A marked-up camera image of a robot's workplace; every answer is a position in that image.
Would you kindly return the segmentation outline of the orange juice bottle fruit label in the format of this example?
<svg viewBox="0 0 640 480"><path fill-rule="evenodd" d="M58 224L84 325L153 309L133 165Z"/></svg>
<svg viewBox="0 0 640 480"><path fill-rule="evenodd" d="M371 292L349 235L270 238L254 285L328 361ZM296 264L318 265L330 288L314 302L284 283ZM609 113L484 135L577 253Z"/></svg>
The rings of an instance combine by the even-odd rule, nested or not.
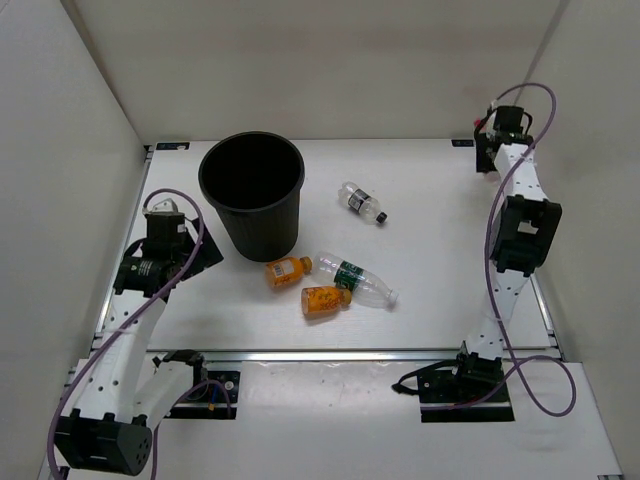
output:
<svg viewBox="0 0 640 480"><path fill-rule="evenodd" d="M352 293L336 286L308 287L301 290L300 299L303 315L316 318L332 315L349 307Z"/></svg>

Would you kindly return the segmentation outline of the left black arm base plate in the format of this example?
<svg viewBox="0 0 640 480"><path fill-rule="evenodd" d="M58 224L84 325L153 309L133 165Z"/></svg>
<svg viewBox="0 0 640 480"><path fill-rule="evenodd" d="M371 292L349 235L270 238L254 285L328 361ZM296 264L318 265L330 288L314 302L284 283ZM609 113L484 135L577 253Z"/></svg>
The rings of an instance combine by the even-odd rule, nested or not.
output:
<svg viewBox="0 0 640 480"><path fill-rule="evenodd" d="M194 391L184 396L166 415L171 419L235 420L240 390L239 370L211 370L202 353L194 350L169 351L155 356L153 363L184 363L192 368Z"/></svg>

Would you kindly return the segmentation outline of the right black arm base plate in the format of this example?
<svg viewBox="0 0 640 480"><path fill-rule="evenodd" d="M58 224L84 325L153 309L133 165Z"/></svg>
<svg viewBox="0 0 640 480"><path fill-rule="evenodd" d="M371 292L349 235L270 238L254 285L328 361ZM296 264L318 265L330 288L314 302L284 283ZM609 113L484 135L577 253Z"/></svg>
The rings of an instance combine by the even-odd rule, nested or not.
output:
<svg viewBox="0 0 640 480"><path fill-rule="evenodd" d="M513 422L508 387L499 358L460 353L409 372L392 385L400 395L416 396L423 423Z"/></svg>

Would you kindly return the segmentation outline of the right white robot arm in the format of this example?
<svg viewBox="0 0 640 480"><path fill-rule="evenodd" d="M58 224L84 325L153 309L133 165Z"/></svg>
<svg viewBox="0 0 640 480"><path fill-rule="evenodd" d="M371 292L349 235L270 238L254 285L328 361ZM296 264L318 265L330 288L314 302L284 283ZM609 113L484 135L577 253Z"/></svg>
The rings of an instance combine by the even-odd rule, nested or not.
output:
<svg viewBox="0 0 640 480"><path fill-rule="evenodd" d="M492 107L474 131L476 170L497 173L500 185L485 234L485 306L462 344L459 367L449 375L450 390L464 400L502 380L503 332L522 289L545 262L562 216L561 205L541 187L533 137L523 120L532 116L522 107Z"/></svg>

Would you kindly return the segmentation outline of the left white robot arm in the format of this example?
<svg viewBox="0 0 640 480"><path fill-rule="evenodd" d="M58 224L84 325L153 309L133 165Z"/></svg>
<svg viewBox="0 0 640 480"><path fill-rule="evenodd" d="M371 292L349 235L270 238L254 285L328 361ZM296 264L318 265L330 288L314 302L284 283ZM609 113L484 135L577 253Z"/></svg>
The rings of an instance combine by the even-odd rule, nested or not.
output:
<svg viewBox="0 0 640 480"><path fill-rule="evenodd" d="M146 235L125 252L117 296L142 304L106 329L98 350L76 374L50 428L48 459L72 469L137 476L155 459L156 430L178 402L206 395L211 380L195 350L156 358L138 383L153 330L171 290L223 259L204 222L181 212L146 212Z"/></svg>

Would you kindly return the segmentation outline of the large clear green-label bottle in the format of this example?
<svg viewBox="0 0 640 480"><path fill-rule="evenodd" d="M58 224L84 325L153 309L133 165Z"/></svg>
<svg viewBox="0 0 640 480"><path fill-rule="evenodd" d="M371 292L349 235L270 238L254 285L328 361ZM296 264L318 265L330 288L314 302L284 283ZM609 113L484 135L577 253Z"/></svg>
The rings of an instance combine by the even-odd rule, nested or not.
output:
<svg viewBox="0 0 640 480"><path fill-rule="evenodd" d="M317 283L347 289L360 305L386 310L396 306L398 293L380 277L328 252L315 255L312 276Z"/></svg>

